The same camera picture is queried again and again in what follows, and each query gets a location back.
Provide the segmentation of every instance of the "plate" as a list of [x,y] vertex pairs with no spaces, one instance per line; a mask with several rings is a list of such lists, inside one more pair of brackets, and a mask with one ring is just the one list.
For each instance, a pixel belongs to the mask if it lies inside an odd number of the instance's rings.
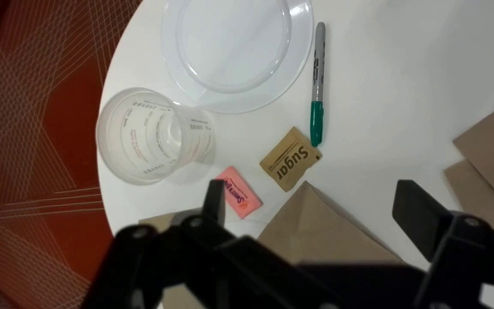
[[196,107],[251,112],[295,83],[312,30],[309,0],[173,0],[163,21],[165,64]]

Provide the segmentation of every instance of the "green marker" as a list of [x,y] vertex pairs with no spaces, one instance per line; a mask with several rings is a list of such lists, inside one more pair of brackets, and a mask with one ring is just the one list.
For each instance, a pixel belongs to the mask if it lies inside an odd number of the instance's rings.
[[316,28],[314,47],[314,85],[312,85],[312,107],[311,107],[311,142],[316,148],[323,142],[323,85],[326,69],[326,25],[319,23]]

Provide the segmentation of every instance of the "clear plastic cup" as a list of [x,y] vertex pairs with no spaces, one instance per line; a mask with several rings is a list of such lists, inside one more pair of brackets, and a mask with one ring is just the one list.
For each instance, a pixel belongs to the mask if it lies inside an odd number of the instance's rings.
[[96,124],[108,169],[131,184],[155,184],[215,148],[211,118],[163,95],[134,88],[115,95]]

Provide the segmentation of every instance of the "pink sweetener packet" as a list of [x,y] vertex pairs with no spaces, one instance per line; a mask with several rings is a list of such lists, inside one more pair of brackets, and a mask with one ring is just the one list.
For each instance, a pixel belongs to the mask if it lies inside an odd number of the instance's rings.
[[227,203],[234,209],[234,212],[246,219],[249,214],[256,212],[263,207],[261,200],[252,193],[244,178],[235,171],[235,167],[228,167],[216,179],[225,181],[225,198]]

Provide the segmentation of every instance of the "brown sugar packet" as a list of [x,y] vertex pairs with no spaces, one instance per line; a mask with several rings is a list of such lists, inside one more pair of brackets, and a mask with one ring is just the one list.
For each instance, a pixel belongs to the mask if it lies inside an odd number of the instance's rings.
[[261,162],[266,174],[287,193],[307,169],[321,160],[321,152],[297,130],[290,130],[280,145]]

